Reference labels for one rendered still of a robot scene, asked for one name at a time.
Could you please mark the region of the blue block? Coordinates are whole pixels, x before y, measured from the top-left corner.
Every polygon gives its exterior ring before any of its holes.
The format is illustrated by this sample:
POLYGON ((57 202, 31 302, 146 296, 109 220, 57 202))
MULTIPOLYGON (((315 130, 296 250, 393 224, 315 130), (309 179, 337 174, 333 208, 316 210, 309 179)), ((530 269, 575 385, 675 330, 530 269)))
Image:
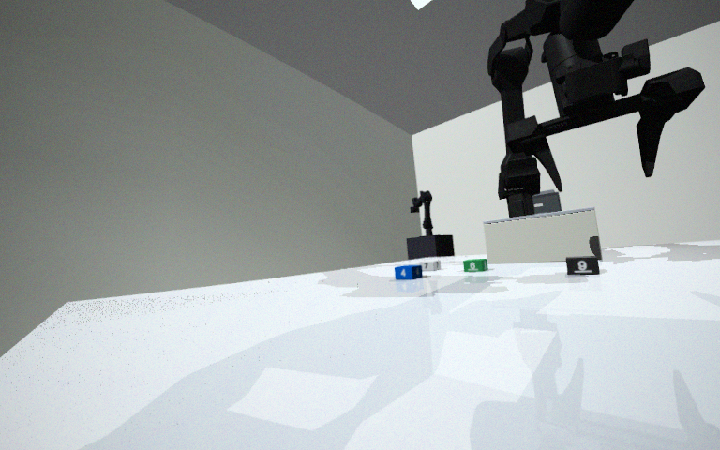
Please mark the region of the blue block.
POLYGON ((397 280, 406 280, 422 277, 422 266, 421 265, 405 265, 395 267, 395 274, 397 280))

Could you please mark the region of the green block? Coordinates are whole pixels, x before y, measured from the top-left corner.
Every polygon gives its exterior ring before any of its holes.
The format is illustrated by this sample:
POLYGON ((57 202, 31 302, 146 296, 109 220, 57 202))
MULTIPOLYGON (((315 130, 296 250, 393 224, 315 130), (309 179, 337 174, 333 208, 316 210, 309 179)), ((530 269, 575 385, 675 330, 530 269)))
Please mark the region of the green block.
POLYGON ((488 270, 488 259, 469 259, 463 261, 464 272, 485 272, 488 270))

